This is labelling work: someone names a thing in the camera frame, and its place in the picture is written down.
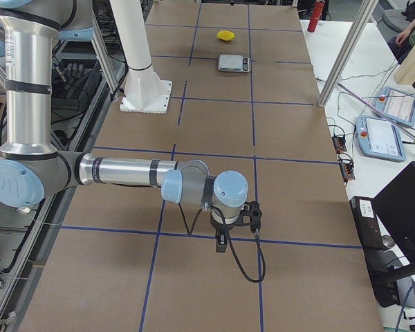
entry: black monitor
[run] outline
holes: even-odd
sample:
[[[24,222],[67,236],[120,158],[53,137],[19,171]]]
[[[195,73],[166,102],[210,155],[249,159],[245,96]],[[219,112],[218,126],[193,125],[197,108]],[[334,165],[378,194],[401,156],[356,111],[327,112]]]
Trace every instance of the black monitor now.
[[[373,210],[410,265],[378,276],[376,283],[415,274],[415,162],[412,161],[373,199]]]

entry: white column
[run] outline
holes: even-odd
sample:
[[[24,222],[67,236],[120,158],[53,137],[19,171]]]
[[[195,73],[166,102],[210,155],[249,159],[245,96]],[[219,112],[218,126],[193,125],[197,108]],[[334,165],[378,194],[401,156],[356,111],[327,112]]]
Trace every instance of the white column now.
[[[111,0],[129,66],[121,111],[166,113],[172,82],[154,72],[140,0]]]

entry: digital scale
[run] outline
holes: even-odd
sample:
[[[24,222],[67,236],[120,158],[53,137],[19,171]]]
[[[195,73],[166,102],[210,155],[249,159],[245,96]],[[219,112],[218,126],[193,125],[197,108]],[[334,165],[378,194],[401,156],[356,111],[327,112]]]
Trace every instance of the digital scale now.
[[[222,54],[219,58],[219,71],[249,73],[250,58],[242,55]]]
[[[386,86],[376,98],[375,107],[388,118],[406,127],[415,125],[415,95]]]
[[[360,116],[356,135],[364,155],[392,161],[406,160],[400,132],[390,122],[373,116]]]

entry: yellow sponge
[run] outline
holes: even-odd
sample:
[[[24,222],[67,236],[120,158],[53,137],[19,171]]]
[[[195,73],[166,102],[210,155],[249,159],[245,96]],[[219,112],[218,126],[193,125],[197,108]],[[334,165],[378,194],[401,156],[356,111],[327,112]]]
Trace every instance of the yellow sponge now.
[[[221,30],[216,34],[216,37],[220,40],[224,40],[225,42],[230,42],[235,38],[235,34],[232,31]]]

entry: red can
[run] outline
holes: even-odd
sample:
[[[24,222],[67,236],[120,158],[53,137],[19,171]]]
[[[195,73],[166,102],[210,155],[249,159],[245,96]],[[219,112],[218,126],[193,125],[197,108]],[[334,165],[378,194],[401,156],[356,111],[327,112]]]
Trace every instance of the red can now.
[[[313,7],[313,12],[311,16],[311,20],[309,21],[309,26],[307,27],[307,31],[313,33],[317,28],[318,21],[320,20],[321,13],[323,11],[324,1],[317,0],[315,2],[315,6]]]

